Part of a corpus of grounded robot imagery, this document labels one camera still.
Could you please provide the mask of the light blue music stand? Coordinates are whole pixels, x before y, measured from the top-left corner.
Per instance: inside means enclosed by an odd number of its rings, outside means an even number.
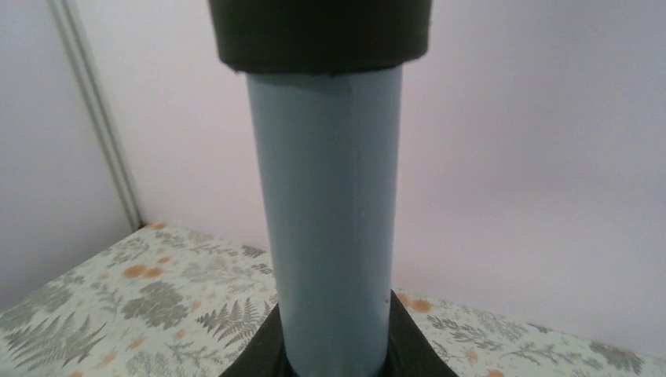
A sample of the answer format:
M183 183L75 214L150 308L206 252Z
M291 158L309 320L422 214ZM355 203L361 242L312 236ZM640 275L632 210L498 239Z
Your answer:
M391 289L402 67L429 1L212 1L243 72L278 303L227 376L450 376Z

